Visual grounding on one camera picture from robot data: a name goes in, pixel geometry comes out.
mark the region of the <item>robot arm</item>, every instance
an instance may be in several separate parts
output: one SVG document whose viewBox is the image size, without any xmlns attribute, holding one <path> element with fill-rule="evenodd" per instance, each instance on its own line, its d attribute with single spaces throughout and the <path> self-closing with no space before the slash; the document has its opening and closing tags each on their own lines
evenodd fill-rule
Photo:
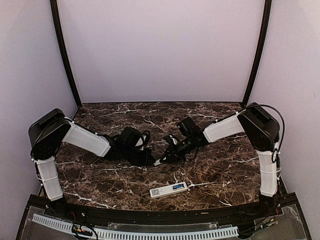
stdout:
<svg viewBox="0 0 320 240">
<path fill-rule="evenodd" d="M 200 129 L 190 117 L 177 124 L 186 137 L 179 141 L 169 134 L 164 139 L 169 143 L 165 154 L 154 165 L 186 160 L 185 154 L 193 149 L 204 147 L 215 141 L 238 133 L 246 133 L 256 149 L 260 163 L 261 188 L 263 196 L 273 197 L 278 190 L 278 169 L 276 151 L 279 149 L 279 123 L 256 103 L 248 109 L 237 112 L 224 119 Z"/>
<path fill-rule="evenodd" d="M 154 162 L 151 150 L 144 147 L 150 139 L 149 131 L 140 133 L 126 127 L 120 135 L 98 135 L 65 117 L 60 109 L 54 109 L 35 122 L 29 128 L 29 138 L 38 179 L 51 201 L 63 197 L 55 163 L 55 155 L 62 143 L 75 145 L 108 160 L 126 159 L 132 165 L 145 166 Z"/>
</svg>

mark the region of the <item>white perforated rail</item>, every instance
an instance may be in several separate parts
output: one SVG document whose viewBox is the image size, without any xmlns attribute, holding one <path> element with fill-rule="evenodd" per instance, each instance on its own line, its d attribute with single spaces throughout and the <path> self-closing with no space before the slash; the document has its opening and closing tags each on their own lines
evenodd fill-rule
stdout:
<svg viewBox="0 0 320 240">
<path fill-rule="evenodd" d="M 47 226 L 60 232 L 72 234 L 72 223 L 64 220 L 57 220 L 48 216 L 34 214 L 33 222 Z M 238 236 L 238 227 L 228 227 L 207 231 L 193 231 L 180 233 L 142 233 L 114 231 L 96 227 L 99 240 L 216 240 Z"/>
</svg>

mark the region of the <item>white wall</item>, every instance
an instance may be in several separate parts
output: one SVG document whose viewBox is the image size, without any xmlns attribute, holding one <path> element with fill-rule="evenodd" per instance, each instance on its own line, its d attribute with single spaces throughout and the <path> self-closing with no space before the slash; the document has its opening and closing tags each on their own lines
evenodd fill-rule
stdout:
<svg viewBox="0 0 320 240">
<path fill-rule="evenodd" d="M 60 0 L 85 103 L 242 101 L 264 0 Z"/>
<path fill-rule="evenodd" d="M 250 101 L 284 115 L 282 176 L 296 192 L 313 239 L 320 239 L 320 2 L 272 2 Z"/>
<path fill-rule="evenodd" d="M 76 111 L 61 60 L 50 1 L 0 0 L 0 239 L 15 239 L 39 183 L 29 126 L 61 108 Z"/>
</svg>

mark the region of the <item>marble table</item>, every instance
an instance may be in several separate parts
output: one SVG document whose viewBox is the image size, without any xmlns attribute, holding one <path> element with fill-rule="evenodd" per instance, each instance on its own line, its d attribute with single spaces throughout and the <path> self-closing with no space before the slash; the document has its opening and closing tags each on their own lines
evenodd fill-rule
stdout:
<svg viewBox="0 0 320 240">
<path fill-rule="evenodd" d="M 176 123 L 190 116 L 200 127 L 240 110 L 239 103 L 131 102 L 88 103 L 74 120 L 100 134 L 120 134 L 126 126 L 149 130 L 148 147 L 162 156 L 169 133 L 184 137 Z M 183 211 L 235 206 L 258 201 L 259 160 L 245 134 L 204 148 L 195 160 L 136 167 L 124 160 L 116 167 L 93 153 L 63 144 L 56 156 L 60 183 L 68 202 L 118 210 Z M 151 199 L 149 190 L 185 181 L 188 191 Z"/>
</svg>

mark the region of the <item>qr code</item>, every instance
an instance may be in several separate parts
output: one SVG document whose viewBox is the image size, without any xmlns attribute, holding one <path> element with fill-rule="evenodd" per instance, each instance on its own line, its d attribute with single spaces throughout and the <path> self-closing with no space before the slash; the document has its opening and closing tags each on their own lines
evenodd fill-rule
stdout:
<svg viewBox="0 0 320 240">
<path fill-rule="evenodd" d="M 151 189 L 151 193 L 152 193 L 153 196 L 154 195 L 160 195 L 159 189 Z"/>
</svg>

